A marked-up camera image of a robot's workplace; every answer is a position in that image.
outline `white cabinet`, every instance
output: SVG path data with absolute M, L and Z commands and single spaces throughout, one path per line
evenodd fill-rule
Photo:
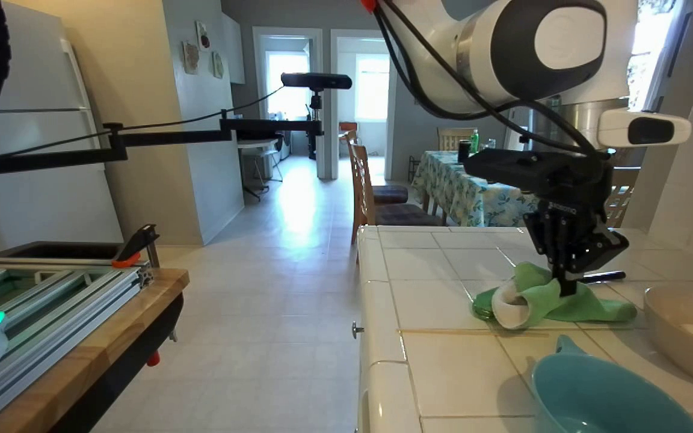
M 228 14 L 222 14 L 222 45 L 232 85 L 245 85 L 244 31 Z

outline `green cloth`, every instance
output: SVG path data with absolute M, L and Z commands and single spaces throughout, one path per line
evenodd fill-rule
M 533 309 L 526 328 L 534 328 L 545 317 L 559 323 L 628 323 L 637 315 L 634 303 L 598 298 L 588 285 L 577 285 L 573 295 L 562 298 L 559 279 L 533 263 L 516 267 L 514 285 Z M 471 313 L 487 323 L 497 323 L 493 293 L 497 289 L 490 289 L 471 300 Z

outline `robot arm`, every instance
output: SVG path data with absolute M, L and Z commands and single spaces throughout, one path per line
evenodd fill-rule
M 527 229 L 550 257 L 563 295 L 575 282 L 628 249 L 607 226 L 612 164 L 605 148 L 678 144 L 683 119 L 628 113 L 628 57 L 637 0 L 497 0 L 452 20 L 444 0 L 374 0 L 397 73 L 433 115 L 493 115 L 514 131 L 505 108 L 530 107 L 556 122 L 569 143 L 522 134 L 562 152 L 487 150 L 467 174 L 511 184 L 540 197 Z M 573 119 L 540 98 L 559 97 Z

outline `doorframe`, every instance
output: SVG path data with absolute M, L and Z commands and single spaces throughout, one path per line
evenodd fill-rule
M 382 42 L 382 34 L 378 28 L 332 28 L 329 31 L 329 71 L 334 71 L 334 73 L 339 66 L 339 44 L 338 44 L 339 37 L 380 39 Z M 390 60 L 386 176 L 393 174 L 393 154 L 394 154 L 394 97 L 397 97 L 397 78 L 394 78 L 394 66 Z M 332 122 L 329 122 L 332 131 L 339 131 L 338 98 L 339 98 L 339 92 L 334 92 L 334 98 L 332 98 Z

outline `teal bowl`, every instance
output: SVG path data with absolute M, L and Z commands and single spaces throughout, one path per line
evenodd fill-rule
M 541 407 L 540 431 L 552 433 L 693 433 L 693 418 L 640 376 L 588 356 L 570 338 L 540 362 L 533 388 Z

